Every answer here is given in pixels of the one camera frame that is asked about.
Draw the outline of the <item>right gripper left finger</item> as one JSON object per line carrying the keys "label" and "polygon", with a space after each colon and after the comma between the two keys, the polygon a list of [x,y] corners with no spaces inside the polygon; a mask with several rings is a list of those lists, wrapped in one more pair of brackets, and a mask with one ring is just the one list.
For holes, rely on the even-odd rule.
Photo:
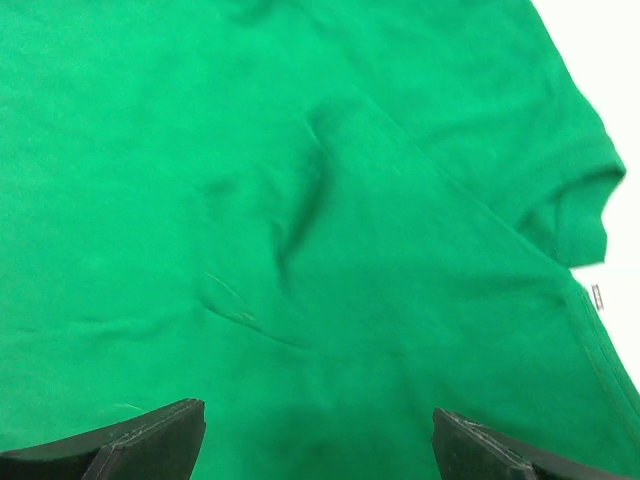
{"label": "right gripper left finger", "polygon": [[205,403],[187,398],[127,421],[1,454],[3,479],[188,480]]}

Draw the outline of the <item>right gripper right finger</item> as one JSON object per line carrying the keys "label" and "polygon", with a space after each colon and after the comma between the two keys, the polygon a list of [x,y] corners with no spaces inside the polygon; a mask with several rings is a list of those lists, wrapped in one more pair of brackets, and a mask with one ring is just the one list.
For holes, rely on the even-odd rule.
{"label": "right gripper right finger", "polygon": [[443,480],[616,480],[578,463],[437,408],[432,449]]}

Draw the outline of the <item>green t shirt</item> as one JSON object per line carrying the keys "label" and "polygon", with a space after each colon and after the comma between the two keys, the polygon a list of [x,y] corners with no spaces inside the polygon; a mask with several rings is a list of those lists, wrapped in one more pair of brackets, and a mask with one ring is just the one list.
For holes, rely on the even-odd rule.
{"label": "green t shirt", "polygon": [[639,474],[572,269],[625,173],[529,1],[5,1],[1,445],[185,397],[198,479]]}

